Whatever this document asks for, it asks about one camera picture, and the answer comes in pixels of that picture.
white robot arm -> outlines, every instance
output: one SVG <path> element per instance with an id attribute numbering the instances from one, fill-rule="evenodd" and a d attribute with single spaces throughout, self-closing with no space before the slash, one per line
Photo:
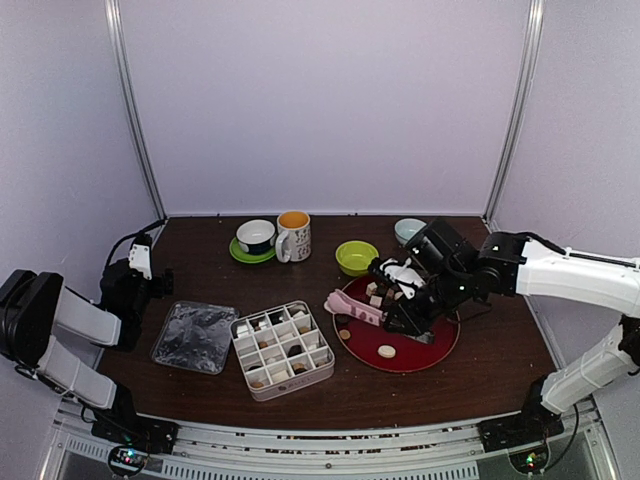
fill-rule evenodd
<path id="1" fill-rule="evenodd" d="M 560 414 L 616 377 L 638 369 L 637 346 L 625 348 L 623 339 L 637 336 L 640 326 L 633 321 L 640 318 L 640 259 L 569 248 L 560 254 L 536 240 L 525 244 L 522 256 L 526 263 L 518 268 L 516 293 L 567 298 L 623 314 L 622 322 L 597 345 L 545 380 L 542 406 Z"/>
<path id="2" fill-rule="evenodd" d="M 618 258 L 561 248 L 530 232 L 495 232 L 476 250 L 443 219 L 436 219 L 405 245 L 411 263 L 376 259 L 369 271 L 405 296 L 386 313 L 384 328 L 416 339 L 429 338 L 441 315 L 454 317 L 457 307 L 489 294 L 547 295 L 611 308 L 622 319 L 592 349 L 567 367 L 536 380 L 522 413 L 511 422 L 484 422 L 493 438 L 513 437 L 520 429 L 535 438 L 577 401 L 616 377 L 640 367 L 640 259 Z M 417 265 L 428 275 L 416 279 Z M 509 445 L 487 442 L 492 450 Z"/>
<path id="3" fill-rule="evenodd" d="M 136 239 L 127 259 L 107 261 L 98 306 L 66 288 L 56 273 L 13 272 L 0 286 L 0 354 L 16 363 L 18 373 L 75 396 L 94 413 L 95 436 L 144 452 L 170 453 L 177 425 L 137 415 L 124 385 L 82 363 L 52 334 L 57 325 L 102 347 L 135 347 L 149 300 L 172 290 L 170 272 L 151 275 L 151 238 L 145 231 L 155 226 L 132 235 Z"/>

green bowl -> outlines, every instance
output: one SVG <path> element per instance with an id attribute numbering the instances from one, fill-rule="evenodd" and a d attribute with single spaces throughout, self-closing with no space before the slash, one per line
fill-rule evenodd
<path id="1" fill-rule="evenodd" d="M 340 265 L 340 270 L 350 277 L 366 275 L 371 260 L 378 256 L 376 247 L 360 240 L 343 243 L 336 250 L 336 260 Z"/>

dark wooden tabletop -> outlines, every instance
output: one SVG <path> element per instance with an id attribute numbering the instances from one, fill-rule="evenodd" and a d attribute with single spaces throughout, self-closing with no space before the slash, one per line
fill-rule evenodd
<path id="1" fill-rule="evenodd" d="M 151 302 L 134 352 L 106 351 L 99 368 L 132 390 L 139 412 L 256 428 L 424 425 L 518 410 L 531 381 L 553 369 L 524 300 L 496 296 L 490 314 L 462 326 L 456 348 L 442 363 L 406 375 L 374 370 L 341 346 L 322 305 L 331 291 L 350 281 L 334 257 L 342 242 L 364 240 L 382 258 L 402 257 L 393 234 L 398 218 L 313 217 L 308 260 L 281 264 L 273 259 L 253 266 L 234 261 L 228 252 L 237 227 L 246 220 L 179 218 L 165 228 L 153 262 L 157 271 L 174 269 L 175 293 Z M 476 247 L 487 236 L 478 218 L 451 218 L 450 223 Z M 297 299 L 309 304 L 336 355 L 333 377 L 317 385 L 259 403 L 249 394 L 233 350 L 217 376 L 151 361 L 165 317 L 178 300 L 234 306 L 247 315 Z M 466 304 L 462 317 L 476 308 Z"/>

round red tray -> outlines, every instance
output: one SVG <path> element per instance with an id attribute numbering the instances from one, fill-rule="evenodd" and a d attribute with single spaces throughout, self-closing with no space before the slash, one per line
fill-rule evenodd
<path id="1" fill-rule="evenodd" d="M 367 275 L 357 278 L 344 287 L 343 291 L 363 303 L 368 303 L 366 295 L 367 285 L 375 282 L 375 278 Z M 412 340 L 405 335 L 389 333 L 382 327 L 375 327 L 362 320 L 350 318 L 349 323 L 341 325 L 333 316 L 333 328 L 342 345 L 358 360 L 367 365 L 392 373 L 411 373 L 433 367 L 444 360 L 453 350 L 460 335 L 460 325 L 444 317 L 439 318 L 433 325 L 435 342 L 431 345 Z M 351 338 L 344 341 L 338 334 L 347 329 Z M 378 355 L 378 347 L 391 345 L 396 349 L 396 356 L 383 358 Z"/>

compartment box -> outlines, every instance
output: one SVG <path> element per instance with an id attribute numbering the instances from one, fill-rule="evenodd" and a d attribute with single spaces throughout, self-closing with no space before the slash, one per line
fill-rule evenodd
<path id="1" fill-rule="evenodd" d="M 254 313 L 230 329 L 244 380 L 258 402 L 333 375 L 335 356 L 305 302 Z"/>

